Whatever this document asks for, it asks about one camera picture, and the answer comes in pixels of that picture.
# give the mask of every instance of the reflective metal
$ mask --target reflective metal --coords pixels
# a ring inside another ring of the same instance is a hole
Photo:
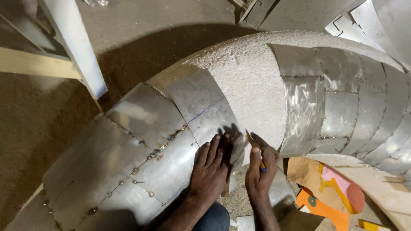
[[[363,69],[355,53],[330,47],[319,47],[316,51],[322,64],[327,90],[358,92],[358,82],[363,79]]]
[[[281,156],[304,156],[313,148],[323,125],[323,83],[317,77],[284,78],[287,125]]]
[[[74,229],[151,152],[100,114],[43,178],[46,197],[62,230]]]
[[[180,131],[156,158],[146,161],[130,175],[144,190],[162,203],[175,196],[190,181],[194,156],[199,146],[190,131]]]
[[[381,144],[378,148],[368,153],[364,160],[372,165],[377,165],[380,162],[387,160],[389,156],[399,150],[399,148],[407,142],[411,137],[411,115],[406,114],[401,120],[394,134]]]
[[[298,46],[270,44],[277,58],[280,75],[323,76],[315,50]]]
[[[370,79],[372,79],[373,76],[369,76],[367,71],[365,73],[367,82],[372,82]],[[357,123],[355,124],[350,142],[341,152],[341,154],[344,155],[351,155],[364,146],[364,144],[371,139],[374,132],[377,130],[380,125],[381,118],[384,115],[386,103],[385,89],[384,92],[381,92],[377,87],[360,82],[360,91],[358,96],[360,98],[360,102],[358,106]]]
[[[87,216],[75,230],[137,230],[136,225],[148,223],[161,206],[156,198],[126,179],[98,206],[97,212]]]
[[[144,83],[128,92],[107,116],[151,149],[162,147],[185,125],[173,103]]]
[[[326,92],[321,137],[350,137],[358,113],[358,94]]]

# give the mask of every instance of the jeans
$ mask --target jeans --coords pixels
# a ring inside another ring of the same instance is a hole
[[[203,217],[194,226],[193,231],[228,231],[230,216],[227,209],[214,202]]]

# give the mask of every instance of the human hand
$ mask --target human hand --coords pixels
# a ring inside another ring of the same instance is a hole
[[[229,161],[223,161],[229,143],[229,134],[221,138],[215,135],[211,143],[205,143],[193,171],[189,195],[211,205],[221,195],[225,186]]]
[[[253,148],[250,153],[250,167],[245,175],[245,188],[252,206],[267,203],[269,205],[268,191],[277,173],[279,153],[255,133],[251,133],[251,138]],[[260,169],[260,151],[266,171]]]

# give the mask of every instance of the metal sheet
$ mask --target metal sheet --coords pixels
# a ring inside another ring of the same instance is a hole
[[[310,153],[313,154],[338,154],[347,143],[346,138],[330,138],[330,139],[317,139],[314,145],[314,150]]]
[[[97,207],[95,214],[76,227],[76,231],[138,230],[137,225],[147,224],[161,207],[160,201],[128,178]]]
[[[383,67],[387,77],[387,102],[384,117],[372,139],[358,151],[357,157],[359,158],[376,149],[394,133],[408,106],[408,85],[405,73],[385,63]]]
[[[284,78],[287,125],[281,156],[304,156],[313,148],[323,125],[323,83],[318,77]]]
[[[185,125],[178,109],[154,88],[139,83],[107,116],[150,148],[160,148]]]
[[[321,137],[350,137],[358,113],[358,94],[326,92]]]
[[[146,161],[136,175],[130,175],[142,188],[162,203],[168,201],[190,181],[194,156],[199,146],[189,130],[181,131],[156,158]]]
[[[74,229],[152,151],[100,114],[43,178],[62,230]]]
[[[358,56],[350,51],[331,47],[316,48],[322,64],[326,89],[338,92],[358,92],[363,69]]]
[[[367,83],[360,82],[360,91],[358,95],[360,97],[360,102],[358,106],[357,123],[352,137],[350,138],[350,142],[341,152],[343,155],[354,154],[363,147],[377,130],[381,118],[384,115],[386,103],[385,92],[381,92],[378,88]]]
[[[169,92],[199,145],[219,129],[238,123],[226,96],[207,69],[168,86]]]
[[[18,212],[4,231],[60,231],[47,205],[45,191],[40,191],[27,206]]]
[[[399,148],[411,137],[411,115],[406,114],[401,120],[394,134],[378,148],[364,157],[364,161],[377,165],[399,150]]]
[[[271,47],[282,77],[323,76],[320,60],[314,49],[278,44],[271,44]]]

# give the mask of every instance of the left hand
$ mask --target left hand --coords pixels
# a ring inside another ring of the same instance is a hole
[[[222,161],[229,143],[229,134],[215,135],[211,143],[203,145],[194,168],[189,195],[211,205],[221,195],[228,173],[227,162]]]

